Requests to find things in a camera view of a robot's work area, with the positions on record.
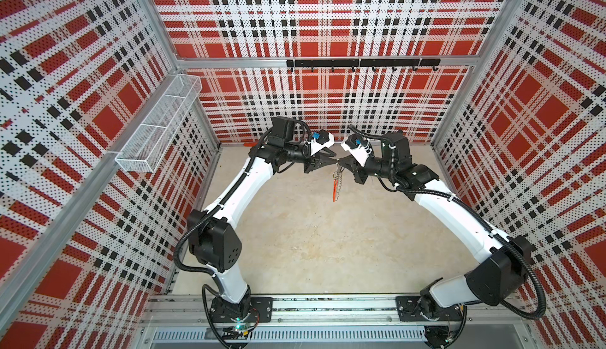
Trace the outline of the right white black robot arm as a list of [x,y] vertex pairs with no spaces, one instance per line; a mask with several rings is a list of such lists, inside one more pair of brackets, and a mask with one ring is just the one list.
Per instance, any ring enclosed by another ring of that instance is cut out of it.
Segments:
[[455,305],[504,306],[530,320],[547,310],[544,288],[530,266],[533,246],[522,235],[512,237],[482,218],[458,198],[430,167],[413,162],[402,131],[367,134],[350,126],[342,143],[348,153],[339,165],[356,183],[376,177],[389,192],[402,193],[432,213],[470,251],[477,267],[462,276],[438,279],[420,292],[418,308],[436,320]]

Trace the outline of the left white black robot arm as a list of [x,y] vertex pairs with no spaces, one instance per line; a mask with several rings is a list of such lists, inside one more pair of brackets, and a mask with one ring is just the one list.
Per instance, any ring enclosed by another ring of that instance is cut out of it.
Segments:
[[242,243],[236,228],[242,214],[282,165],[302,164],[309,173],[334,164],[336,155],[330,148],[335,142],[325,129],[313,132],[299,119],[274,117],[227,189],[204,210],[189,213],[174,263],[183,272],[211,276],[218,287],[216,299],[230,320],[242,322],[253,309],[251,289],[238,265]]

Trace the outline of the silver keyring with red handle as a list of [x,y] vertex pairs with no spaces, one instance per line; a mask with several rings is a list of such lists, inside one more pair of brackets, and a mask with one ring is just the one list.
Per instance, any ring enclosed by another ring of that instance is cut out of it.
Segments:
[[333,191],[332,191],[332,200],[333,202],[337,202],[339,200],[341,188],[342,188],[342,176],[344,172],[344,167],[341,164],[336,165],[336,170],[334,171],[333,177]]

